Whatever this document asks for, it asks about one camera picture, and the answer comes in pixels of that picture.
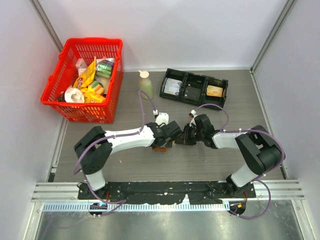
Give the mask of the black three-compartment tray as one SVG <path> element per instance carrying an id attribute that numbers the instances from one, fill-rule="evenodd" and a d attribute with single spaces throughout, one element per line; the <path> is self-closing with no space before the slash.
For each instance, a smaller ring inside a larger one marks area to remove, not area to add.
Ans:
<path id="1" fill-rule="evenodd" d="M 168 68 L 160 86 L 159 96 L 210 109 L 224 107 L 229 81 L 198 73 Z"/>

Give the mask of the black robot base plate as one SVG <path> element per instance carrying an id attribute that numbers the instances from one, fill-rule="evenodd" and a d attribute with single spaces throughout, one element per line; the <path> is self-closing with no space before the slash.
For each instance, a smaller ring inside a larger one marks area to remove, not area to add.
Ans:
<path id="1" fill-rule="evenodd" d="M 79 200 L 98 200 L 88 192 L 85 182 L 77 187 Z M 204 205 L 221 203 L 222 199 L 253 199 L 256 191 L 252 183 L 233 189 L 223 181 L 118 181 L 108 182 L 98 195 L 113 204 L 179 205 L 187 197 L 192 205 Z"/>

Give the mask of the green liquid squeeze bottle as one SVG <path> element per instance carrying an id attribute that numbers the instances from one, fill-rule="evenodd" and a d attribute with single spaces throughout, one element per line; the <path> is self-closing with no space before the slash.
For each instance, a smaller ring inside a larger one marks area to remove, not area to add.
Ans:
<path id="1" fill-rule="evenodd" d="M 139 70 L 139 88 L 140 95 L 143 99 L 153 99 L 153 85 L 150 79 L 150 74 L 148 71 Z"/>

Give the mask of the aluminium front rail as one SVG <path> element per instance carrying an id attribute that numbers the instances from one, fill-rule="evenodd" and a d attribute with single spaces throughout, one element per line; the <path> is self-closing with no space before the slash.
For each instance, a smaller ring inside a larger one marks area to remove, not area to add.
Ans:
<path id="1" fill-rule="evenodd" d="M 297 180 L 252 182 L 229 192 L 225 181 L 108 182 L 91 192 L 87 183 L 39 182 L 31 200 L 47 211 L 107 212 L 244 212 L 249 201 L 304 200 Z"/>

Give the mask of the white card stack in tray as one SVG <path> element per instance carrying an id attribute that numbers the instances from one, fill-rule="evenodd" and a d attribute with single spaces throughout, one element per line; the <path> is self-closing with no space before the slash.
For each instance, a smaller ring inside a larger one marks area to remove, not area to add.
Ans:
<path id="1" fill-rule="evenodd" d="M 165 82 L 165 85 L 164 85 L 163 92 L 165 94 L 178 96 L 179 93 L 180 93 L 180 89 L 181 89 L 182 83 L 183 82 L 181 80 L 173 79 L 173 78 L 167 78 L 166 82 Z"/>

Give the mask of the white tape roll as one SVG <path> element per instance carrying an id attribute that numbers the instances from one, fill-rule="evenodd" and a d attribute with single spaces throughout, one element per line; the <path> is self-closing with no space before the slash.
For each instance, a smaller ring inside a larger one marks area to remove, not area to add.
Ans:
<path id="1" fill-rule="evenodd" d="M 64 92 L 64 100 L 66 103 L 80 104 L 85 102 L 85 97 L 84 97 L 84 94 L 79 89 L 74 87 L 69 87 Z"/>

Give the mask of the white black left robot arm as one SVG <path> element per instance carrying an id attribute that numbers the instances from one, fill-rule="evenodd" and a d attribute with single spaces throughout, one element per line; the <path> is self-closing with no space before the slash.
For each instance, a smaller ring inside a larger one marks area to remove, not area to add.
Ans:
<path id="1" fill-rule="evenodd" d="M 176 121 L 169 123 L 150 122 L 141 127 L 106 131 L 102 127 L 93 127 L 74 146 L 77 162 L 73 174 L 82 172 L 88 192 L 95 199 L 102 199 L 107 193 L 107 182 L 103 168 L 107 159 L 120 151 L 133 148 L 162 148 L 171 144 L 182 134 Z"/>

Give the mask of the yellow boxed snack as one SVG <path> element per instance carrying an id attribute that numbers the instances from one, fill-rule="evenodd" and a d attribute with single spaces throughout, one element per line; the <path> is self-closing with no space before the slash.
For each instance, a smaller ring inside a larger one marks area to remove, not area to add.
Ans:
<path id="1" fill-rule="evenodd" d="M 106 98 L 103 95 L 98 94 L 88 88 L 82 88 L 80 91 L 83 93 L 85 103 L 101 104 L 106 101 Z"/>

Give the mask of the brown leather card holder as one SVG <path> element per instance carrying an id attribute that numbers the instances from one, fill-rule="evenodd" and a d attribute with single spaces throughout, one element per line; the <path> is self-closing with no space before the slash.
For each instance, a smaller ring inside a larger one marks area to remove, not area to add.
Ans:
<path id="1" fill-rule="evenodd" d="M 152 149 L 155 152 L 167 152 L 169 150 L 168 147 L 155 147 Z"/>

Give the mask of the gold card stack in tray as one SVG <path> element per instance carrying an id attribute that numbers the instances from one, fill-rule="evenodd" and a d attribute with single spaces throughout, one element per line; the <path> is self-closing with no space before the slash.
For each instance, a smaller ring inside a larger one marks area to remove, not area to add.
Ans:
<path id="1" fill-rule="evenodd" d="M 222 97 L 224 89 L 222 87 L 208 85 L 206 88 L 206 95 L 209 97 Z"/>

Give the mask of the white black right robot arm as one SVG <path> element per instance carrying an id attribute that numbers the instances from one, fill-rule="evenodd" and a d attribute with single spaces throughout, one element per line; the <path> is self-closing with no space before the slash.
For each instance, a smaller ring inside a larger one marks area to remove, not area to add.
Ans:
<path id="1" fill-rule="evenodd" d="M 285 159 L 283 146 L 261 125 L 245 130 L 217 130 L 206 114 L 195 116 L 175 141 L 188 146 L 197 142 L 211 149 L 241 152 L 245 164 L 226 178 L 226 193 L 233 198 L 242 194 L 250 182 L 280 166 Z"/>

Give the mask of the red plastic shopping basket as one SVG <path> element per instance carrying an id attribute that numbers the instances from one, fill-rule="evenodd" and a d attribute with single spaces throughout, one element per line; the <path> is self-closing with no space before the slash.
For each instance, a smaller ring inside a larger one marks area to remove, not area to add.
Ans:
<path id="1" fill-rule="evenodd" d="M 40 101 L 70 122 L 112 124 L 123 79 L 123 41 L 119 38 L 70 38 L 48 78 Z M 98 59 L 113 58 L 109 85 L 99 93 Z"/>

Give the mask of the green sponge pack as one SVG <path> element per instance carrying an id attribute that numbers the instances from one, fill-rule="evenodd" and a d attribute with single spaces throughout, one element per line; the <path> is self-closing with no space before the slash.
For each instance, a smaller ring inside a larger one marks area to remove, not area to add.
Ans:
<path id="1" fill-rule="evenodd" d="M 110 78 L 112 75 L 113 67 L 107 63 L 99 62 L 96 66 L 96 74 L 105 78 Z"/>

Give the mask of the yellow snack bag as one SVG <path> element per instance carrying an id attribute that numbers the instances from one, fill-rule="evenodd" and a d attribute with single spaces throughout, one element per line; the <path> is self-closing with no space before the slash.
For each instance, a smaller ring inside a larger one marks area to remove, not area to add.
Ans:
<path id="1" fill-rule="evenodd" d="M 79 90 L 86 88 L 89 84 L 94 81 L 96 74 L 96 57 L 93 62 L 86 68 L 86 70 L 75 80 L 73 87 Z"/>

